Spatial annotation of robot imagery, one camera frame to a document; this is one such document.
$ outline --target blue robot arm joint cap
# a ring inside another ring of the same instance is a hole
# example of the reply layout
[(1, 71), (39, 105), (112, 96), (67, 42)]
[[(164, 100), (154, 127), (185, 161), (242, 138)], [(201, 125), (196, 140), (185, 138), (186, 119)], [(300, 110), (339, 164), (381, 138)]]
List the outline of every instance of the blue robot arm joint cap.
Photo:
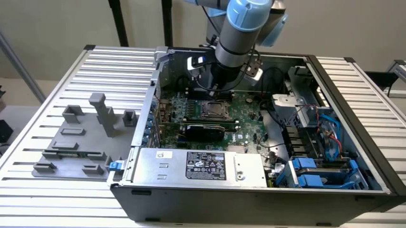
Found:
[(264, 25), (270, 10), (270, 0), (230, 0), (226, 19), (234, 29), (252, 32)]

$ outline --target white sticker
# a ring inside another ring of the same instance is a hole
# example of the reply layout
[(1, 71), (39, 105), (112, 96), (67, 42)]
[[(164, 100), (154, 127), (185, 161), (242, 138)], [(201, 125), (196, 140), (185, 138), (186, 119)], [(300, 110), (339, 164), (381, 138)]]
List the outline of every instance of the white sticker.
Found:
[(156, 158), (172, 158), (172, 151), (156, 151)]

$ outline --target warning label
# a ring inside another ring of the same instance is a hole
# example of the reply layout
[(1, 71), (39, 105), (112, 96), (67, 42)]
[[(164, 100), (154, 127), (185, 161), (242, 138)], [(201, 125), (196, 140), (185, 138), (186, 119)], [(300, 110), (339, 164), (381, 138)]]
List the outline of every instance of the warning label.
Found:
[(224, 181), (226, 179), (224, 154), (188, 152), (185, 177), (186, 179)]

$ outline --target motherboard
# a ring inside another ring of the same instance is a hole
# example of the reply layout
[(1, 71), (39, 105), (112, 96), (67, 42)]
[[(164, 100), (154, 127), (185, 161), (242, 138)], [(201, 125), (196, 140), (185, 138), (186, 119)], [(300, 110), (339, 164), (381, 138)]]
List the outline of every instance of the motherboard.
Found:
[(162, 92), (161, 147), (256, 153), (265, 134), (257, 94), (232, 93), (232, 99), (194, 100)]

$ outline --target cable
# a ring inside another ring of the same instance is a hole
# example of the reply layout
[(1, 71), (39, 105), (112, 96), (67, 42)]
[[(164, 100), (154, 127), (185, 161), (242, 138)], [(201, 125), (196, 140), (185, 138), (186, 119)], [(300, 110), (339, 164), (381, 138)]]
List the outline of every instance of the cable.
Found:
[(266, 109), (266, 113), (270, 116), (272, 120), (277, 123), (278, 127), (282, 128), (284, 127), (282, 124), (276, 120), (276, 118), (273, 117), (273, 115), (272, 115), (272, 113), (270, 113), (270, 111), (268, 109)]
[(304, 105), (300, 105), (301, 108), (299, 108), (297, 111), (295, 111), (292, 114), (291, 114), (291, 117), (288, 118), (288, 121), (287, 121), (287, 124), (291, 123), (291, 120), (292, 118), (295, 117), (295, 115), (299, 113), (299, 111), (304, 108), (304, 107), (308, 107), (308, 106), (312, 106), (316, 108), (316, 132), (319, 131), (319, 115), (317, 115), (317, 106), (315, 104), (304, 104)]
[(248, 67), (249, 67), (249, 63), (250, 63), (250, 59), (252, 59), (252, 55), (253, 55), (253, 51), (254, 51), (254, 44), (252, 45), (252, 52), (250, 52), (250, 55), (249, 55), (249, 58), (248, 58), (248, 62), (246, 62), (245, 68), (244, 68), (244, 70), (242, 70), (240, 79), (237, 80), (236, 84), (234, 84), (230, 88), (226, 88), (226, 89), (210, 89), (210, 88), (206, 88), (206, 87), (204, 87), (202, 85), (200, 85), (200, 83), (198, 83), (198, 78), (196, 78), (196, 84), (197, 84), (197, 86), (198, 86), (201, 89), (204, 89), (204, 90), (206, 90), (206, 91), (212, 91), (212, 92), (224, 92), (224, 91), (228, 91), (228, 90), (233, 89), (233, 88), (240, 84), (240, 82), (241, 82), (241, 80), (242, 80), (242, 77), (244, 77), (244, 75), (245, 75), (245, 73), (246, 73), (246, 70), (248, 70)]
[(341, 134), (341, 132), (340, 132), (340, 123), (336, 120), (333, 120), (329, 116), (327, 116), (324, 114), (319, 115), (319, 117), (324, 118), (327, 121), (329, 121), (331, 123), (333, 123), (336, 125), (336, 132), (337, 132), (336, 133), (336, 139), (339, 140), (340, 139), (340, 134)]
[(280, 82), (280, 88), (278, 88), (278, 90), (281, 90), (281, 89), (284, 88), (284, 86), (282, 86), (282, 75), (284, 75), (284, 73), (282, 73), (282, 71), (281, 71), (277, 67), (272, 66), (272, 67), (264, 69), (264, 71), (262, 71), (262, 73), (261, 73), (261, 74), (262, 74), (262, 76), (261, 76), (261, 78), (260, 78), (260, 95), (261, 95), (261, 96), (264, 95), (264, 94), (262, 94), (262, 92), (264, 92), (264, 77), (265, 77), (265, 73), (266, 73), (268, 70), (276, 70), (276, 71), (280, 73), (281, 82)]
[(257, 55), (257, 60), (260, 60), (260, 53), (258, 53), (258, 51), (253, 49), (253, 52)]
[(388, 87), (388, 90), (387, 90), (387, 97), (388, 97), (388, 94), (391, 93), (391, 89), (392, 89), (392, 84), (391, 84), (391, 86)]
[(264, 134), (260, 136), (260, 138), (258, 138), (258, 140), (257, 140), (257, 145), (260, 145), (260, 146), (264, 147), (264, 148), (273, 148), (273, 147), (276, 147), (276, 146), (284, 145), (284, 143), (278, 143), (278, 144), (276, 144), (276, 145), (273, 145), (273, 146), (264, 146), (264, 145), (260, 143), (260, 140), (261, 140), (261, 138), (262, 138), (265, 135), (266, 135), (266, 133), (264, 133)]
[(329, 135), (329, 138), (336, 142), (337, 148), (339, 148), (339, 153), (343, 154), (343, 146), (341, 146), (340, 141), (332, 135)]
[(205, 11), (205, 9), (204, 9), (202, 6), (201, 6), (201, 9), (202, 9), (204, 14), (205, 14), (205, 17), (206, 17), (206, 19), (208, 19), (208, 21), (209, 21), (209, 24), (212, 25), (212, 27), (213, 27), (213, 29), (214, 29), (214, 32), (220, 35), (220, 33), (218, 33), (218, 31), (217, 31), (217, 29), (216, 29), (216, 27), (214, 27), (214, 24), (213, 24), (213, 22), (210, 21), (210, 18), (209, 18), (209, 16), (208, 16), (206, 11)]

